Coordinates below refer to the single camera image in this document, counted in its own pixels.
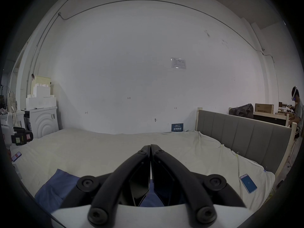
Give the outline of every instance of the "gray upholstered headboard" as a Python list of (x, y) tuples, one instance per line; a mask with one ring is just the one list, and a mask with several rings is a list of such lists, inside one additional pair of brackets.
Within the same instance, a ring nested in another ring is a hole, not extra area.
[(293, 145), (292, 128), (254, 119), (198, 110), (196, 130), (267, 168), (281, 172)]

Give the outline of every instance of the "person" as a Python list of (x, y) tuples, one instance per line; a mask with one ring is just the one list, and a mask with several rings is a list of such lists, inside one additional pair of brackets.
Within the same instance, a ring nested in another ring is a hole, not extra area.
[(292, 123), (297, 124), (297, 129), (295, 131), (295, 139), (297, 139), (302, 132), (303, 129), (303, 121), (304, 121), (304, 109), (303, 109), (303, 103), (300, 99), (299, 91), (297, 87), (293, 87), (291, 91), (292, 100), (295, 101), (295, 114), (289, 118), (288, 125), (291, 125)]

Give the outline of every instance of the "bed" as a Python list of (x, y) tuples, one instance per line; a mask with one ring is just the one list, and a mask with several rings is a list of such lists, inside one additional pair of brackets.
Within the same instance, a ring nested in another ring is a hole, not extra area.
[[(264, 135), (260, 128), (272, 129), (273, 137), (269, 141), (261, 138), (259, 134)], [(70, 128), (11, 151), (22, 153), (15, 163), (21, 181), (34, 196), (57, 169), (77, 177), (100, 176), (113, 172), (143, 146), (157, 144), (190, 171), (224, 176), (246, 207), (256, 211), (269, 195), (275, 174), (282, 169), (293, 132), (293, 128), (276, 124), (198, 110), (196, 131), (111, 135)], [(239, 180), (243, 174), (257, 185), (251, 194)]]

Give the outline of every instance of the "blue sign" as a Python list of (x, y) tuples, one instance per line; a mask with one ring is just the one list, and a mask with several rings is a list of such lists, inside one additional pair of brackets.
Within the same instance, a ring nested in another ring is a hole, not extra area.
[(182, 132), (184, 130), (184, 124), (172, 124), (171, 131), (172, 132)]

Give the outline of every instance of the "white bedsheet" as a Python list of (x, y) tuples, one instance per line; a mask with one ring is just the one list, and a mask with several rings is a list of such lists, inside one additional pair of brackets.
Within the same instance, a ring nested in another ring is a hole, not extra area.
[[(63, 129), (12, 149), (21, 152), (16, 164), (22, 182), (34, 196), (57, 169), (72, 175), (100, 176), (113, 172), (143, 146), (157, 144), (190, 171), (219, 174), (240, 195), (247, 208), (258, 210), (275, 181), (275, 175), (261, 165), (196, 131), (180, 133), (102, 134), (79, 129)], [(248, 174), (257, 186), (249, 194), (239, 177)]]

